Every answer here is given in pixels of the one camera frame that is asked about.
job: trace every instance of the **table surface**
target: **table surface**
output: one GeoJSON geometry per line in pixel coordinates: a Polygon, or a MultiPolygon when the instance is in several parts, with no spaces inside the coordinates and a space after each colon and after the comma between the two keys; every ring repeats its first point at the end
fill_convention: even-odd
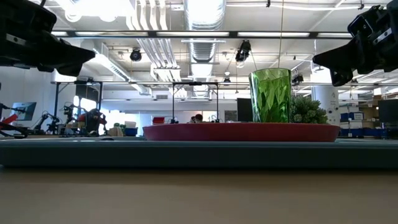
{"type": "Polygon", "coordinates": [[[396,172],[0,169],[7,224],[396,224],[396,172]]]}

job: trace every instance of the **light fixture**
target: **light fixture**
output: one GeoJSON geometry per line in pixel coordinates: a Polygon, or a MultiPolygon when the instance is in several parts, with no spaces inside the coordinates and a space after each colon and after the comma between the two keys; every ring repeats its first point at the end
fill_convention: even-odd
{"type": "MultiPolygon", "coordinates": [[[[238,37],[280,37],[280,32],[238,32],[238,37]]],[[[308,37],[309,32],[282,32],[282,37],[308,37]]]]}
{"type": "Polygon", "coordinates": [[[229,32],[208,32],[208,31],[189,31],[189,32],[167,32],[160,31],[156,32],[158,37],[173,37],[173,36],[181,36],[181,37],[227,37],[229,36],[229,32]]]}
{"type": "Polygon", "coordinates": [[[350,33],[319,33],[317,37],[352,37],[350,33]]]}
{"type": "Polygon", "coordinates": [[[112,36],[139,36],[146,37],[148,32],[115,32],[115,31],[79,31],[75,32],[76,36],[100,36],[100,37],[112,37],[112,36]]]}
{"type": "Polygon", "coordinates": [[[53,31],[53,32],[51,32],[51,34],[56,37],[67,37],[68,36],[68,33],[64,32],[64,31],[53,31]]]}
{"type": "Polygon", "coordinates": [[[196,40],[196,39],[183,39],[181,40],[181,43],[187,44],[187,43],[210,43],[210,44],[216,44],[216,43],[226,43],[225,40],[196,40]]]}

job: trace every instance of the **computer monitor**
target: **computer monitor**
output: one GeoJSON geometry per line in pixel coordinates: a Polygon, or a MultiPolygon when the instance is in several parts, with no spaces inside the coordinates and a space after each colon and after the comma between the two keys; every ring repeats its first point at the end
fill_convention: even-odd
{"type": "Polygon", "coordinates": [[[12,107],[25,111],[25,113],[21,113],[18,111],[11,111],[11,115],[13,114],[18,115],[17,121],[32,121],[33,114],[36,109],[36,102],[14,103],[12,107]]]}
{"type": "Polygon", "coordinates": [[[398,123],[398,100],[380,100],[378,103],[380,121],[398,123]]]}
{"type": "Polygon", "coordinates": [[[238,104],[238,121],[252,122],[253,108],[251,105],[251,99],[238,98],[237,104],[238,104]]]}

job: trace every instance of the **black stand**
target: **black stand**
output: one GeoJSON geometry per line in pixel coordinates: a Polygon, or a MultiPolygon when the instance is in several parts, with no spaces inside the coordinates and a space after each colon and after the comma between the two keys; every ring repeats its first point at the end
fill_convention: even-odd
{"type": "Polygon", "coordinates": [[[216,102],[216,104],[217,104],[217,117],[216,117],[216,120],[215,120],[215,122],[216,123],[219,123],[220,122],[220,119],[219,119],[219,117],[218,117],[218,114],[219,114],[219,112],[218,112],[218,88],[219,88],[219,83],[218,82],[173,82],[173,117],[172,117],[172,120],[171,120],[171,124],[178,124],[178,121],[176,121],[175,120],[175,116],[174,116],[174,94],[175,94],[175,86],[176,85],[190,85],[190,86],[201,86],[201,85],[215,85],[216,87],[217,87],[217,92],[216,92],[216,95],[217,95],[217,102],[216,102]]]}

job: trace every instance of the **red object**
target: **red object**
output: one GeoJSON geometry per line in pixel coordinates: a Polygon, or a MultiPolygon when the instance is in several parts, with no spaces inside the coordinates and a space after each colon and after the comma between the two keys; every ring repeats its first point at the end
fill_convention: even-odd
{"type": "Polygon", "coordinates": [[[164,124],[164,117],[154,117],[152,120],[153,125],[164,124]]]}
{"type": "MultiPolygon", "coordinates": [[[[77,117],[77,121],[79,122],[86,122],[86,114],[81,114],[79,117],[77,117]]],[[[99,118],[99,123],[105,125],[106,121],[102,118],[99,118]]]]}
{"type": "Polygon", "coordinates": [[[1,121],[0,123],[10,124],[11,122],[15,121],[16,119],[18,119],[18,115],[13,114],[10,117],[4,119],[4,121],[1,121]]]}
{"type": "Polygon", "coordinates": [[[340,131],[330,124],[198,123],[144,127],[149,141],[307,141],[333,142],[340,131]]]}

